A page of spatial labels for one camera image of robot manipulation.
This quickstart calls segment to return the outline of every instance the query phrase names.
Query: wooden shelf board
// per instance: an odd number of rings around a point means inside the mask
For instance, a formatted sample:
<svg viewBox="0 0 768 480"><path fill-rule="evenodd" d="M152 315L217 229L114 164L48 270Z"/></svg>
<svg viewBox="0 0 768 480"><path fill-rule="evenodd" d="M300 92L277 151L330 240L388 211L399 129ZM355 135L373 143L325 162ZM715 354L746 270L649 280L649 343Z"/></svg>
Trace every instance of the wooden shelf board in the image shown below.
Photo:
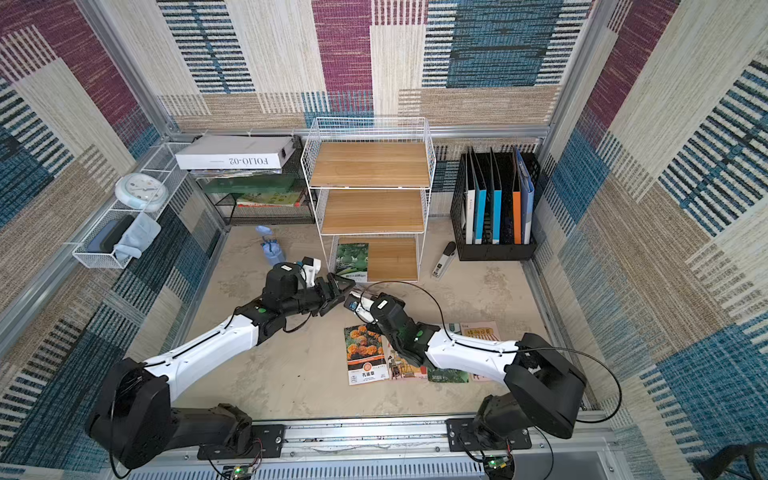
<svg viewBox="0 0 768 480"><path fill-rule="evenodd" d="M420 190L331 190L324 235L423 232Z"/></svg>
<svg viewBox="0 0 768 480"><path fill-rule="evenodd" d="M368 243L368 281L419 279L416 238L341 237L340 243Z"/></svg>
<svg viewBox="0 0 768 480"><path fill-rule="evenodd" d="M429 188L423 143L323 142L311 187Z"/></svg>

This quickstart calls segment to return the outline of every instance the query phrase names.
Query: metal bracket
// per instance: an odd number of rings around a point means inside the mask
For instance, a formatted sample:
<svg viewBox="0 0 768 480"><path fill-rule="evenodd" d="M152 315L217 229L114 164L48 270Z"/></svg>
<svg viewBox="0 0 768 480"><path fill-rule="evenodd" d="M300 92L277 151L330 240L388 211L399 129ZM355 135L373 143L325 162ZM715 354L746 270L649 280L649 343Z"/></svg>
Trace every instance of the metal bracket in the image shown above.
<svg viewBox="0 0 768 480"><path fill-rule="evenodd" d="M498 444L493 445L491 448L480 445L480 441L472 427L471 418L446 419L445 427L448 430L448 444L451 452L507 449L506 442L498 442ZM528 429L515 430L508 439L513 450L527 450L531 448L531 437L528 436Z"/></svg>
<svg viewBox="0 0 768 480"><path fill-rule="evenodd" d="M250 434L252 439L261 440L261 458L279 458L283 451L283 440L285 438L285 425L252 425ZM240 455L233 449L224 446L202 445L197 450L198 460L221 460L229 458L256 458L258 455L258 443L254 443L251 448Z"/></svg>

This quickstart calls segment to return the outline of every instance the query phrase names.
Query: clock face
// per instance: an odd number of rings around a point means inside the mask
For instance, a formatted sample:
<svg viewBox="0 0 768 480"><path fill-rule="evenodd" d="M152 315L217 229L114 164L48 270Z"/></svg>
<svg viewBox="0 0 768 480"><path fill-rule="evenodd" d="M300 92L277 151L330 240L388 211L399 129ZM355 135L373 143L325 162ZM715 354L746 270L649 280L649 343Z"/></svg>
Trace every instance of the clock face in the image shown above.
<svg viewBox="0 0 768 480"><path fill-rule="evenodd" d="M127 179L125 190L139 200L149 201L158 190L162 188L162 183L150 177L149 175L134 175Z"/></svg>

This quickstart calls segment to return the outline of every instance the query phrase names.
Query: concrete floor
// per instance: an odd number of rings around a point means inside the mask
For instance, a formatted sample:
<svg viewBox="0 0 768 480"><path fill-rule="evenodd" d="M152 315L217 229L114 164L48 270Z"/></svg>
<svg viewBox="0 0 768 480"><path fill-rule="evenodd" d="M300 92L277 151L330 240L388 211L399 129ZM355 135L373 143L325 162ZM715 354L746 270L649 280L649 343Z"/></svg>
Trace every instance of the concrete floor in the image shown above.
<svg viewBox="0 0 768 480"><path fill-rule="evenodd" d="M325 263L315 225L273 229L288 261L308 256ZM259 239L252 227L232 229L187 339L217 325L235 306L259 296L270 268ZM445 321L495 320L502 339L519 339L525 332L547 338L518 262L454 260L440 281L429 276L450 240L450 220L429 221L419 282L440 302ZM399 284L381 287L403 298L415 321L440 323L435 304L419 290ZM288 328L304 318L290 317ZM440 384L416 379L349 386L343 328L358 324L350 311L338 306L324 317L312 318L295 333L277 333L203 377L174 406L199 408L227 402L254 419L438 414L474 412L484 396L508 392L495 382Z"/></svg>

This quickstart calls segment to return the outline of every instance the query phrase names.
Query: black container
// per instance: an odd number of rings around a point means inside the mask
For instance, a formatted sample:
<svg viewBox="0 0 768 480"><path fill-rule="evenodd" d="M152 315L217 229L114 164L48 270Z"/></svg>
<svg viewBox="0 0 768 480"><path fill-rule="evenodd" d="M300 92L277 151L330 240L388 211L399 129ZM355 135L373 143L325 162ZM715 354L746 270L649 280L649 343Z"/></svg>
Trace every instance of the black container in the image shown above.
<svg viewBox="0 0 768 480"><path fill-rule="evenodd" d="M475 154L477 157L489 157L490 154ZM497 161L511 161L512 153L496 153ZM521 154L528 172L531 174L533 184L536 185L538 172L540 171L536 157L533 154ZM483 236L483 243L480 245L466 243L465 231L462 228L462 203L464 202L464 181L466 177L466 158L462 159L458 166L458 175L456 185L453 190L453 201L451 202L451 222L453 223L453 235L456 239L456 249L458 250L458 259L462 261L480 261L480 260L529 260L536 251L536 240L531 235L531 242L528 245L505 244L494 245L490 237Z"/></svg>

